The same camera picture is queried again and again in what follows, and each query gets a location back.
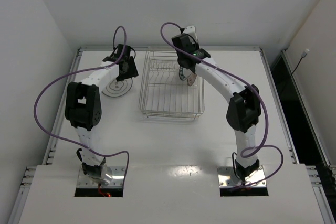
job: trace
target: rack wire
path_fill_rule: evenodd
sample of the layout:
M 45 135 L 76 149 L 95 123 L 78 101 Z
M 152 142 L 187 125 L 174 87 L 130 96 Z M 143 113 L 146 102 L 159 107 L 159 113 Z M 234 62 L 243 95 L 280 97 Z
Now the rack wire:
M 204 112 L 204 81 L 192 86 L 179 78 L 180 65 L 172 51 L 147 51 L 139 108 L 147 117 L 193 121 Z

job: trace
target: metal wire rack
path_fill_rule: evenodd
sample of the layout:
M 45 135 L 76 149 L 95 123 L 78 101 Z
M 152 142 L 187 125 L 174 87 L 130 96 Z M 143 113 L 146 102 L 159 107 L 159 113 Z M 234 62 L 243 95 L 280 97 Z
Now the metal wire rack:
M 172 51 L 147 51 L 139 108 L 147 117 L 193 121 L 204 112 L 204 81 L 192 86 L 179 78 L 180 65 Z

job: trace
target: purple hose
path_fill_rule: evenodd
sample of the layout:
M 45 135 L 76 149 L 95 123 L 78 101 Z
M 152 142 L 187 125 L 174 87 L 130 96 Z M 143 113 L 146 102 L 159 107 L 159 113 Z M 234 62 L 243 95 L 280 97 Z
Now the purple hose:
M 282 151 L 281 151 L 278 147 L 276 147 L 276 146 L 274 146 L 274 145 L 265 145 L 265 142 L 266 142 L 266 139 L 267 139 L 267 135 L 268 135 L 268 128 L 269 128 L 268 113 L 267 113 L 267 109 L 266 109 L 265 103 L 264 103 L 263 99 L 261 98 L 261 96 L 259 95 L 259 93 L 257 92 L 257 90 L 256 90 L 255 88 L 253 88 L 252 85 L 249 84 L 249 83 L 248 83 L 247 81 L 245 81 L 244 79 L 242 79 L 242 78 L 240 78 L 240 77 L 238 77 L 238 76 L 236 76 L 236 75 L 234 75 L 234 74 L 232 74 L 232 73 L 230 73 L 230 72 L 228 72 L 228 71 L 226 71 L 226 70 L 224 70 L 224 69 L 221 69 L 221 68 L 219 68 L 219 67 L 217 67 L 217 66 L 215 66 L 215 65 L 212 65 L 212 64 L 210 64 L 210 63 L 208 63 L 208 62 L 206 62 L 206 61 L 204 61 L 204 60 L 201 60 L 201 59 L 197 58 L 196 56 L 193 56 L 193 55 L 191 55 L 191 54 L 189 54 L 189 53 L 187 53 L 187 52 L 181 50 L 180 48 L 175 47 L 175 46 L 174 46 L 171 42 L 169 42 L 169 41 L 164 37 L 164 35 L 163 35 L 163 28 L 164 28 L 166 25 L 173 25 L 173 26 L 178 27 L 179 29 L 182 29 L 182 27 L 179 26 L 178 24 L 174 23 L 174 22 L 166 22 L 166 23 L 164 23 L 164 24 L 161 26 L 161 29 L 160 29 L 161 37 L 162 37 L 162 39 L 163 39 L 169 46 L 171 46 L 172 48 L 174 48 L 176 51 L 179 51 L 179 52 L 181 52 L 181 53 L 183 53 L 183 54 L 189 56 L 189 57 L 192 58 L 192 59 L 195 59 L 195 60 L 197 60 L 197 61 L 200 61 L 200 62 L 202 62 L 203 64 L 205 64 L 205 65 L 207 65 L 207 66 L 209 66 L 209 67 L 211 67 L 211 68 L 213 68 L 213 69 L 217 69 L 217 70 L 218 70 L 219 72 L 221 72 L 221 73 L 227 74 L 227 75 L 229 75 L 229 76 L 231 76 L 231 77 L 233 77 L 233 78 L 235 78 L 235 79 L 241 81 L 241 82 L 244 83 L 249 89 L 251 89 L 252 92 L 256 95 L 256 97 L 259 99 L 260 104 L 261 104 L 261 106 L 262 106 L 262 108 L 263 108 L 263 111 L 264 111 L 264 115 L 265 115 L 265 132 L 264 132 L 264 137 L 262 138 L 263 140 L 261 141 L 260 145 L 257 146 L 257 147 L 255 148 L 255 150 L 254 150 L 253 152 L 251 152 L 250 154 L 244 155 L 244 152 L 246 152 L 247 150 L 253 150 L 254 147 L 250 147 L 250 148 L 245 148 L 245 149 L 243 149 L 243 150 L 241 151 L 240 155 L 241 155 L 242 158 L 248 158 L 248 157 L 251 157 L 251 156 L 255 155 L 256 153 L 258 153 L 258 152 L 261 150 L 261 148 L 263 148 L 263 147 L 271 147 L 271 148 L 275 148 L 275 149 L 277 149 L 277 150 L 280 152 L 280 155 L 281 155 L 281 163 L 280 163 L 279 167 L 278 167 L 272 174 L 268 175 L 265 179 L 268 179 L 268 178 L 272 177 L 274 174 L 276 174 L 276 173 L 281 169 L 281 167 L 282 167 L 282 165 L 283 165 L 283 163 L 284 163 L 284 159 L 283 159 L 283 158 L 284 158 L 284 157 L 283 157 L 284 155 L 283 155 Z M 260 180 L 260 181 L 258 181 L 258 182 L 251 183 L 251 184 L 249 184 L 249 185 L 237 186 L 237 187 L 234 187 L 233 189 L 245 188 L 245 187 L 248 187 L 248 186 L 250 186 L 250 185 L 259 183 L 259 182 L 261 182 L 261 181 L 263 181 L 263 180 L 265 180 L 265 179 L 262 179 L 262 180 Z
M 46 92 L 46 90 L 48 88 L 50 88 L 55 82 L 63 79 L 63 78 L 66 78 L 66 77 L 69 77 L 69 76 L 72 76 L 73 74 L 77 74 L 77 73 L 82 73 L 82 72 L 86 72 L 86 71 L 92 71 L 92 70 L 99 70 L 99 69 L 104 69 L 104 68 L 110 68 L 112 66 L 114 66 L 115 64 L 117 64 L 121 58 L 123 57 L 123 54 L 124 54 L 124 51 L 125 51 L 125 47 L 126 47 L 126 40 L 127 40 L 127 37 L 126 37 L 126 30 L 123 26 L 118 26 L 116 28 L 116 31 L 114 32 L 114 35 L 113 35 L 113 47 L 114 47 L 114 40 L 116 38 L 116 34 L 117 34 L 117 31 L 119 29 L 122 29 L 123 32 L 124 32 L 124 46 L 122 47 L 122 50 L 121 50 L 121 54 L 119 56 L 119 58 L 113 62 L 112 64 L 108 65 L 108 66 L 105 66 L 105 67 L 96 67 L 96 68 L 87 68 L 87 69 L 82 69 L 82 70 L 78 70 L 78 71 L 75 71 L 75 72 L 71 72 L 71 73 L 68 73 L 68 74 L 65 74 L 64 76 L 61 76 L 61 77 L 58 77 L 56 80 L 52 81 L 51 83 L 49 83 L 48 85 L 45 86 L 45 88 L 43 88 L 43 90 L 41 91 L 41 93 L 38 95 L 38 97 L 36 98 L 36 101 L 35 101 L 35 104 L 34 104 L 34 119 L 35 119 L 35 122 L 37 123 L 37 125 L 40 127 L 41 130 L 43 130 L 45 133 L 47 133 L 48 135 L 54 137 L 54 138 L 58 138 L 58 139 L 61 139 L 61 140 L 64 140 L 64 141 L 67 141 L 67 142 L 70 142 L 72 144 L 77 144 L 85 149 L 88 149 L 90 152 L 98 155 L 98 156 L 101 156 L 101 157 L 114 157 L 114 156 L 117 156 L 119 154 L 122 154 L 122 153 L 126 153 L 127 154 L 127 163 L 126 163 L 126 168 L 125 168 L 125 176 L 124 176 L 124 180 L 123 180 L 123 185 L 125 184 L 125 179 L 126 179 L 126 174 L 127 174 L 127 170 L 128 170 L 128 164 L 129 164 L 129 160 L 130 160 L 130 154 L 128 151 L 121 151 L 121 152 L 117 152 L 117 153 L 114 153 L 114 154 L 108 154 L 108 155 L 105 155 L 105 154 L 101 154 L 101 153 L 98 153 L 98 152 L 95 152 L 94 150 L 90 149 L 88 146 L 82 144 L 82 143 L 79 143 L 77 141 L 74 141 L 74 140 L 71 140 L 71 139 L 68 139 L 68 138 L 65 138 L 65 137 L 61 137 L 61 136 L 58 136 L 58 135 L 55 135 L 53 134 L 52 132 L 48 131 L 47 129 L 45 129 L 41 123 L 39 122 L 38 118 L 37 118 L 37 104 L 40 100 L 40 98 L 42 97 L 42 95 L 44 94 L 44 92 Z

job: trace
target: purple cable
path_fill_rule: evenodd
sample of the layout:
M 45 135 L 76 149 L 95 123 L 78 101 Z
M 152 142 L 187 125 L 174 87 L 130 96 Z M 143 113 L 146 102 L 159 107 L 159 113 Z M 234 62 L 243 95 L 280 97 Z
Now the purple cable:
M 238 77 L 238 76 L 236 76 L 236 75 L 234 75 L 234 74 L 232 74 L 232 73 L 230 73 L 230 72 L 228 72 L 228 71 L 226 71 L 226 70 L 224 70 L 224 69 L 222 69 L 222 68 L 218 68 L 217 66 L 212 65 L 212 64 L 210 64 L 210 63 L 208 63 L 208 62 L 206 62 L 206 61 L 204 61 L 204 60 L 202 60 L 202 59 L 199 59 L 199 58 L 197 58 L 196 56 L 193 56 L 193 55 L 191 55 L 191 54 L 189 54 L 189 53 L 187 53 L 187 52 L 181 50 L 180 48 L 175 47 L 175 46 L 174 46 L 171 42 L 169 42 L 169 41 L 164 37 L 164 35 L 163 35 L 163 28 L 164 28 L 166 25 L 173 25 L 173 26 L 178 27 L 179 29 L 182 29 L 182 27 L 179 26 L 178 24 L 174 23 L 174 22 L 166 22 L 166 23 L 164 23 L 164 24 L 161 26 L 161 29 L 160 29 L 161 37 L 162 37 L 162 39 L 163 39 L 169 46 L 171 46 L 172 48 L 174 48 L 176 51 L 179 51 L 179 52 L 181 52 L 181 53 L 183 53 L 183 54 L 189 56 L 189 57 L 192 58 L 192 59 L 195 59 L 195 60 L 197 60 L 197 61 L 200 61 L 200 62 L 202 62 L 203 64 L 205 64 L 205 65 L 207 65 L 207 66 L 209 66 L 209 67 L 211 67 L 211 68 L 213 68 L 213 69 L 216 69 L 216 70 L 218 70 L 218 71 L 221 72 L 221 73 L 227 74 L 227 75 L 229 75 L 229 76 L 231 76 L 231 77 L 233 77 L 233 78 L 235 78 L 235 79 L 241 81 L 241 82 L 244 83 L 249 89 L 251 89 L 252 92 L 256 95 L 256 97 L 257 97 L 258 100 L 260 101 L 260 104 L 261 104 L 261 106 L 262 106 L 262 108 L 263 108 L 264 115 L 265 115 L 265 132 L 264 132 L 264 137 L 262 138 L 263 140 L 261 141 L 261 144 L 260 144 L 259 146 L 257 146 L 253 152 L 251 152 L 250 154 L 244 155 L 244 152 L 246 152 L 247 150 L 253 150 L 253 149 L 254 149 L 254 147 L 245 148 L 244 150 L 241 151 L 240 155 L 241 155 L 242 158 L 248 158 L 248 157 L 251 157 L 251 156 L 255 155 L 256 153 L 258 153 L 258 152 L 261 150 L 261 148 L 263 148 L 263 147 L 271 147 L 271 148 L 275 148 L 275 149 L 277 149 L 277 150 L 280 152 L 280 155 L 281 155 L 281 163 L 280 163 L 279 167 L 278 167 L 272 174 L 268 175 L 266 178 L 264 178 L 264 179 L 262 179 L 262 180 L 260 180 L 260 181 L 258 181 L 258 182 L 261 182 L 261 181 L 263 181 L 263 180 L 265 180 L 265 179 L 268 179 L 268 178 L 272 177 L 274 174 L 276 174 L 276 173 L 281 169 L 281 167 L 282 167 L 282 165 L 283 165 L 283 163 L 284 163 L 284 159 L 283 159 L 283 158 L 284 158 L 284 157 L 283 157 L 284 155 L 283 155 L 282 151 L 281 151 L 278 147 L 276 147 L 276 146 L 274 146 L 274 145 L 265 145 L 265 142 L 266 142 L 266 139 L 267 139 L 267 135 L 268 135 L 268 128 L 269 128 L 268 113 L 267 113 L 266 105 L 265 105 L 263 99 L 261 98 L 261 96 L 259 95 L 258 91 L 257 91 L 255 88 L 253 88 L 253 86 L 252 86 L 251 84 L 249 84 L 247 81 L 245 81 L 244 79 L 242 79 L 242 78 L 240 78 L 240 77 Z M 251 183 L 251 184 L 249 184 L 249 185 L 245 185 L 245 186 L 237 186 L 237 187 L 234 187 L 234 188 L 237 188 L 237 189 L 245 188 L 245 187 L 248 187 L 248 186 L 253 185 L 253 184 L 255 184 L 255 183 L 258 183 L 258 182 L 254 182 L 254 183 Z
M 58 135 L 55 135 L 53 134 L 52 132 L 48 131 L 47 129 L 45 129 L 41 123 L 39 122 L 38 118 L 37 118 L 37 104 L 40 100 L 40 98 L 42 97 L 42 95 L 44 94 L 44 92 L 46 92 L 46 90 L 48 88 L 50 88 L 55 82 L 63 79 L 63 78 L 66 78 L 66 77 L 69 77 L 69 76 L 72 76 L 73 74 L 77 74 L 77 73 L 82 73 L 82 72 L 86 72 L 86 71 L 92 71 L 92 70 L 99 70 L 99 69 L 104 69 L 104 68 L 110 68 L 112 67 L 113 65 L 117 64 L 121 58 L 123 57 L 123 54 L 124 54 L 124 51 L 125 51 L 125 47 L 126 47 L 126 40 L 127 40 L 127 37 L 126 37 L 126 30 L 123 26 L 118 26 L 116 28 L 116 31 L 114 32 L 114 35 L 113 35 L 113 49 L 114 49 L 114 40 L 116 38 L 116 34 L 118 32 L 119 29 L 122 29 L 123 32 L 124 32 L 124 46 L 122 47 L 122 50 L 121 50 L 121 54 L 119 56 L 119 58 L 113 62 L 112 64 L 110 65 L 107 65 L 107 66 L 104 66 L 104 67 L 96 67 L 96 68 L 87 68 L 87 69 L 82 69 L 82 70 L 78 70 L 78 71 L 75 71 L 75 72 L 71 72 L 71 73 L 68 73 L 68 74 L 65 74 L 64 76 L 61 76 L 61 77 L 58 77 L 56 80 L 52 81 L 51 83 L 49 83 L 48 85 L 46 85 L 43 90 L 41 91 L 41 93 L 38 95 L 38 97 L 36 98 L 36 101 L 35 101 L 35 104 L 34 104 L 34 119 L 35 119 L 35 122 L 37 123 L 37 125 L 40 127 L 41 130 L 43 130 L 45 133 L 47 133 L 48 135 L 52 136 L 52 137 L 55 137 L 55 138 L 58 138 L 58 139 L 61 139 L 61 140 L 64 140 L 64 141 L 67 141 L 69 143 L 72 143 L 72 144 L 77 144 L 85 149 L 88 149 L 90 152 L 98 155 L 98 156 L 101 156 L 101 157 L 114 157 L 114 156 L 117 156 L 119 154 L 122 154 L 122 153 L 126 153 L 127 154 L 127 163 L 126 163 L 126 168 L 125 168 L 125 176 L 124 176 L 124 180 L 123 180 L 123 185 L 125 184 L 125 179 L 126 179 L 126 174 L 127 174 L 127 170 L 128 170 L 128 164 L 129 164 L 129 161 L 130 161 L 130 154 L 128 151 L 121 151 L 121 152 L 117 152 L 117 153 L 114 153 L 114 154 L 108 154 L 108 155 L 105 155 L 105 154 L 101 154 L 101 153 L 98 153 L 98 152 L 95 152 L 94 150 L 90 149 L 88 146 L 82 144 L 82 143 L 79 143 L 77 141 L 74 141 L 74 140 L 71 140 L 71 139 L 68 139 L 68 138 L 65 138 L 65 137 L 61 137 L 61 136 L 58 136 Z

